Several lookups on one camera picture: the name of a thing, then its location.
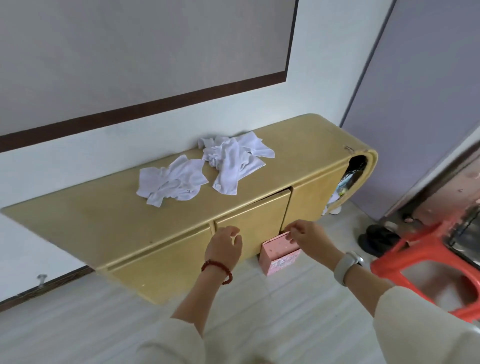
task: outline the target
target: sleeve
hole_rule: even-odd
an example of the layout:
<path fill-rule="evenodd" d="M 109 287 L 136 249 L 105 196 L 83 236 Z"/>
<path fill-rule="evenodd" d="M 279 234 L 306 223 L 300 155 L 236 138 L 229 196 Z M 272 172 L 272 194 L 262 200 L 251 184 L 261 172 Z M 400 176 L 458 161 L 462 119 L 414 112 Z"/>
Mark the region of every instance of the sleeve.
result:
<path fill-rule="evenodd" d="M 205 346 L 193 324 L 169 318 L 154 340 L 139 346 L 136 364 L 204 364 Z"/>
<path fill-rule="evenodd" d="M 373 327 L 388 364 L 480 363 L 480 330 L 407 288 L 380 297 Z"/>

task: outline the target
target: pink box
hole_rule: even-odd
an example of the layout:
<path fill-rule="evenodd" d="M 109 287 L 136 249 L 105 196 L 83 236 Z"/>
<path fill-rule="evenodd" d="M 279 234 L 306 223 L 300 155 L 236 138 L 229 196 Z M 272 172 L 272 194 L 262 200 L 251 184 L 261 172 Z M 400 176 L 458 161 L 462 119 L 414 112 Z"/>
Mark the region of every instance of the pink box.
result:
<path fill-rule="evenodd" d="M 297 243 L 291 244 L 286 235 L 285 232 L 262 244 L 258 263 L 267 276 L 292 264 L 301 252 Z"/>

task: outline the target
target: watch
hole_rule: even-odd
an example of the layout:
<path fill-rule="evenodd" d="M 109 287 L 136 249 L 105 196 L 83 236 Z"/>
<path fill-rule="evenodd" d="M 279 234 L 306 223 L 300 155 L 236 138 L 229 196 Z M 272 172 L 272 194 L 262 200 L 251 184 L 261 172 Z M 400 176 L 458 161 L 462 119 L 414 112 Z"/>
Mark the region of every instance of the watch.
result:
<path fill-rule="evenodd" d="M 335 277 L 336 281 L 342 286 L 346 286 L 344 282 L 345 275 L 347 274 L 348 270 L 355 264 L 359 264 L 361 266 L 363 264 L 363 258 L 356 252 L 346 252 L 342 259 L 340 259 L 340 261 L 336 265 L 333 271 L 333 276 Z"/>

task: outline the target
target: red beaded bracelet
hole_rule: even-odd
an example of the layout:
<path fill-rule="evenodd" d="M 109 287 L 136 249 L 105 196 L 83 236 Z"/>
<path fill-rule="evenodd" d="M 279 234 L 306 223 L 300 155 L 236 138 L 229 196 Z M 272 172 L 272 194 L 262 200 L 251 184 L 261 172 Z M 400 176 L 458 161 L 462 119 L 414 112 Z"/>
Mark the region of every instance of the red beaded bracelet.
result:
<path fill-rule="evenodd" d="M 233 281 L 233 276 L 232 276 L 232 272 L 230 272 L 230 269 L 227 268 L 227 266 L 225 264 L 222 264 L 220 262 L 217 262 L 216 260 L 211 260 L 211 259 L 208 259 L 204 265 L 202 265 L 202 272 L 205 270 L 205 268 L 207 268 L 208 266 L 217 266 L 219 268 L 222 268 L 225 273 L 228 274 L 228 279 L 222 283 L 223 284 L 229 284 L 230 282 Z"/>

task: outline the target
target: cabinet door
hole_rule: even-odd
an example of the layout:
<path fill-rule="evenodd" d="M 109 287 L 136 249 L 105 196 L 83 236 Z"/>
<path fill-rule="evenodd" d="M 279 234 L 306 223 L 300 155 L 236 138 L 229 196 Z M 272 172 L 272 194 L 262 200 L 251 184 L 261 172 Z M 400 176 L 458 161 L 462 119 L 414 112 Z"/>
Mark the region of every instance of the cabinet door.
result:
<path fill-rule="evenodd" d="M 240 229 L 241 259 L 260 253 L 262 243 L 278 235 L 287 209 L 290 191 L 285 190 L 215 220 L 215 229 L 228 225 Z"/>
<path fill-rule="evenodd" d="M 195 283 L 211 237 L 204 225 L 111 267 L 108 274 L 150 302 L 163 303 Z"/>
<path fill-rule="evenodd" d="M 345 164 L 336 170 L 313 176 L 293 185 L 282 229 L 298 219 L 316 221 L 321 218 L 328 200 L 342 179 L 347 167 L 348 164 Z"/>

